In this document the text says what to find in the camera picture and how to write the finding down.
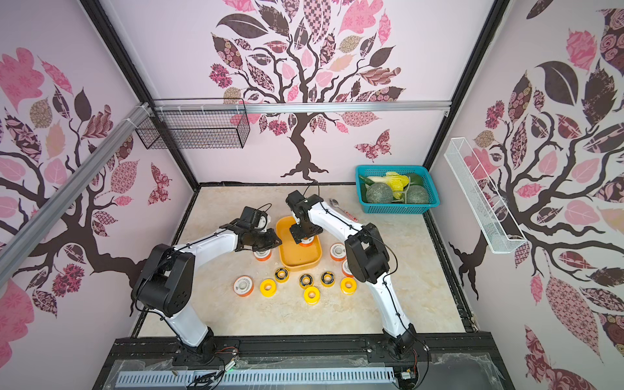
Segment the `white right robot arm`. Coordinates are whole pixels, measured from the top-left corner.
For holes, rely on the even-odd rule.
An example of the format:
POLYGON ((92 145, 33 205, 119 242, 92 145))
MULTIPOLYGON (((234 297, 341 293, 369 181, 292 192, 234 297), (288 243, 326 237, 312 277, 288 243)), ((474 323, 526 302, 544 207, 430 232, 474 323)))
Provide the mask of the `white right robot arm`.
POLYGON ((289 231, 297 244, 328 232, 345 246, 352 275, 370 289, 381 313, 389 353, 395 358, 411 354, 416 331, 393 288, 391 252, 375 224, 359 224, 343 216, 317 194, 306 198, 296 190, 285 202, 295 219, 289 231))

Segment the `yellow plastic storage box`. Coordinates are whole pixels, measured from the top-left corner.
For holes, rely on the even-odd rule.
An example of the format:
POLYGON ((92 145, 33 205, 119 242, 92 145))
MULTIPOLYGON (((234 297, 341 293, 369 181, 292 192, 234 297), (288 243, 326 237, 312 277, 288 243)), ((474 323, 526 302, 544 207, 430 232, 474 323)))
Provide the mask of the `yellow plastic storage box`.
POLYGON ((315 237, 309 244, 297 244, 290 232, 295 224, 292 216, 280 219, 276 224, 276 234, 282 240, 279 258, 289 271, 305 271, 316 267, 323 256, 320 239, 315 237))

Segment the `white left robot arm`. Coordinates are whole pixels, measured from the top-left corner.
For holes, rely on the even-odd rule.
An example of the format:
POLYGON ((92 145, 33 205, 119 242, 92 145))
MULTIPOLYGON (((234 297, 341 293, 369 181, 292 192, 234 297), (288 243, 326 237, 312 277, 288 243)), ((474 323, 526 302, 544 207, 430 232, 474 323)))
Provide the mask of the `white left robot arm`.
POLYGON ((214 333, 190 304, 195 271, 224 254, 279 247, 282 240, 268 227, 270 222, 264 206, 247 206, 239 218, 201 240, 156 245, 133 286, 133 304, 141 304, 142 312, 158 315, 195 360, 210 362, 216 354, 214 333))

